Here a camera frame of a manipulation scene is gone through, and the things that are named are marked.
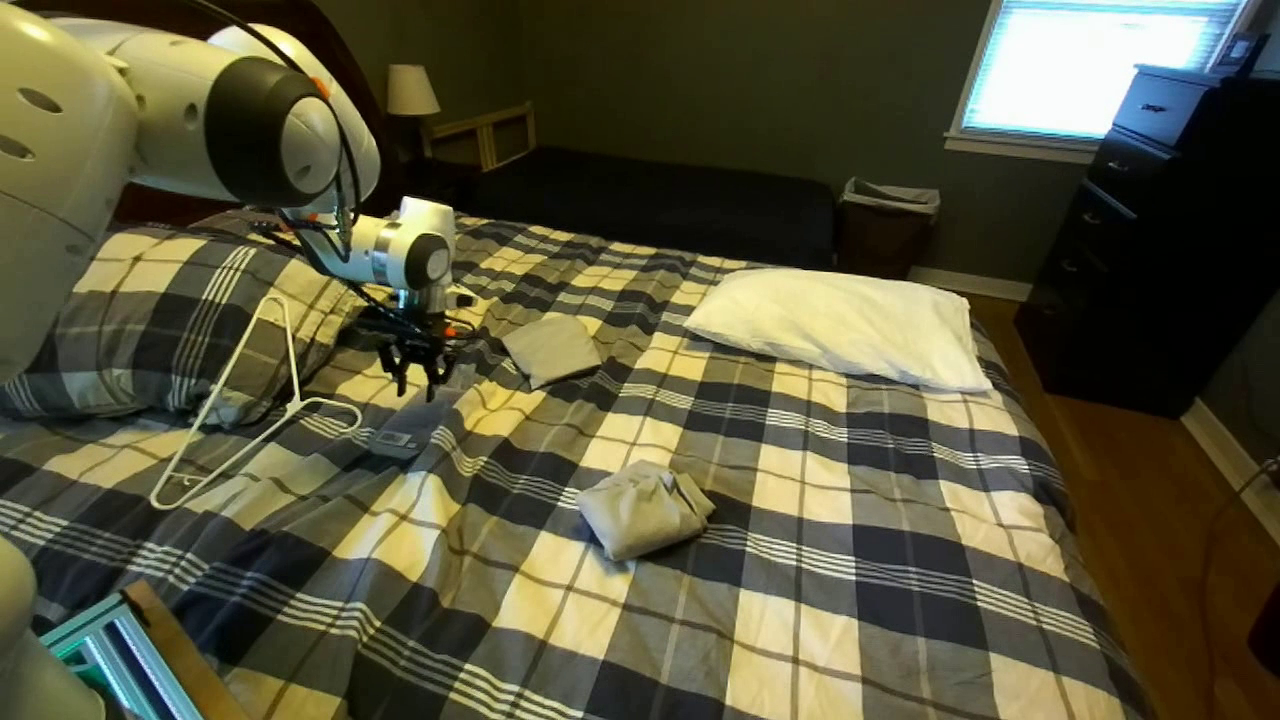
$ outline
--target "baseboard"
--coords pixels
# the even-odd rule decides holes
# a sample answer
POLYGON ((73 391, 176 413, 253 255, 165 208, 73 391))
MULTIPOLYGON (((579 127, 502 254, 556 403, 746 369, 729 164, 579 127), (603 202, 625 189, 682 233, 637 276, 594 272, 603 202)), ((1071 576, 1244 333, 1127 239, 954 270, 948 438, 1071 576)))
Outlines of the baseboard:
POLYGON ((1013 303, 1031 298, 1031 285, 1020 285, 1020 280, 948 272, 948 270, 927 270, 927 266, 915 266, 914 280, 938 285, 938 287, 948 287, 948 293, 965 293, 965 298, 995 298, 995 302, 1013 302, 1013 303))
MULTIPOLYGON (((1257 459, 1250 457, 1250 448, 1229 434, 1224 420, 1217 420, 1205 402, 1195 402, 1180 420, 1237 492, 1257 476, 1257 459)), ((1257 486, 1244 506, 1280 543, 1280 492, 1273 486, 1257 486)))

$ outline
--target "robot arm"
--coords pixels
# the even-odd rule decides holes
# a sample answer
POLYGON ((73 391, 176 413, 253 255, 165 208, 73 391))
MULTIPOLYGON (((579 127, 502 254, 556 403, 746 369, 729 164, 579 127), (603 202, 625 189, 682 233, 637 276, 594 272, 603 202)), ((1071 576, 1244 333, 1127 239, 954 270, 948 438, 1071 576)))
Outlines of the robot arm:
POLYGON ((401 314, 443 314, 452 208, 357 218, 379 176, 376 140, 287 33, 194 41, 0 0, 0 47, 0 380, 37 358, 123 184, 271 208, 321 272, 398 287, 401 314))

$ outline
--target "black dresser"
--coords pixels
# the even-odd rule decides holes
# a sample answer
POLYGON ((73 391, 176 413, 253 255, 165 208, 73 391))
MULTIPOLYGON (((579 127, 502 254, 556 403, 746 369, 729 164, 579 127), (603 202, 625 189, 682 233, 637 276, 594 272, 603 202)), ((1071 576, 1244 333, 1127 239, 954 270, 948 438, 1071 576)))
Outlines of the black dresser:
POLYGON ((1142 70, 1015 327, 1049 391, 1180 416, 1280 287, 1280 79, 1142 70))

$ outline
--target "plaid pillow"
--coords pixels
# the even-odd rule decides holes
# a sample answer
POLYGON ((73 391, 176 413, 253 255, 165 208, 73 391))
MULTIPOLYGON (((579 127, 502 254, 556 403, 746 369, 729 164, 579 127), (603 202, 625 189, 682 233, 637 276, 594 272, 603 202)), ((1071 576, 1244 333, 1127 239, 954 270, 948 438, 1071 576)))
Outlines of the plaid pillow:
MULTIPOLYGON (((253 233, 118 233, 78 280, 34 369, 0 386, 0 413, 41 420, 194 416, 269 293, 287 298, 297 361, 311 376, 361 303, 342 280, 253 233)), ((271 308, 253 327, 213 423, 259 420, 285 389, 285 319, 271 308)))

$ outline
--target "plaid bedspread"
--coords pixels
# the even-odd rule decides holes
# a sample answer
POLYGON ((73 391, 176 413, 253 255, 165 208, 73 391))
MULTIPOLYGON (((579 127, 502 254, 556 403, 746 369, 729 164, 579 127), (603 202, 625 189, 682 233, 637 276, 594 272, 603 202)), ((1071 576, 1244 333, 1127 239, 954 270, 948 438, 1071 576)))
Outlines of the plaid bedspread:
POLYGON ((349 350, 311 391, 363 434, 287 423, 181 513, 150 487, 183 428, 0 420, 41 623, 150 582, 265 718, 1147 718, 1020 403, 691 340, 734 270, 470 218, 483 327, 576 315, 603 364, 530 391, 477 340, 428 403, 349 350), (607 565, 576 492, 637 459, 717 513, 607 565))

